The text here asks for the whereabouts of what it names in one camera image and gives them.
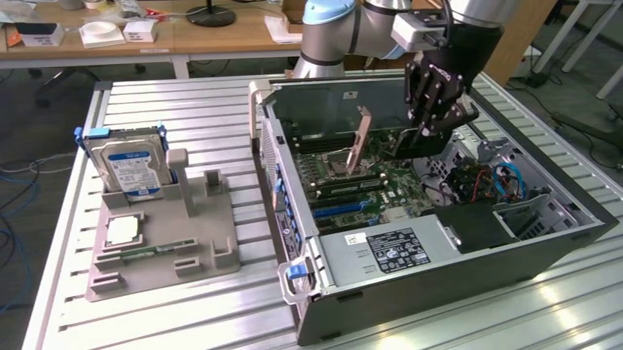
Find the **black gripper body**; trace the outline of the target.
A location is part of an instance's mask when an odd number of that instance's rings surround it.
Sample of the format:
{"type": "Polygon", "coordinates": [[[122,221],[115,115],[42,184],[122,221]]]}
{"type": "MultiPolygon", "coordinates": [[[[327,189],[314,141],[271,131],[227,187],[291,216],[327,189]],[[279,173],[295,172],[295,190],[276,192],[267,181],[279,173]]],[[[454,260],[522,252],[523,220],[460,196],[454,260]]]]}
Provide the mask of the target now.
{"type": "Polygon", "coordinates": [[[502,26],[486,28],[462,23],[451,25],[450,39],[444,37],[444,31],[426,34],[424,40],[434,45],[434,49],[423,55],[419,85],[438,77],[443,82],[454,82],[460,76],[464,90],[470,91],[502,36],[502,26]]]}

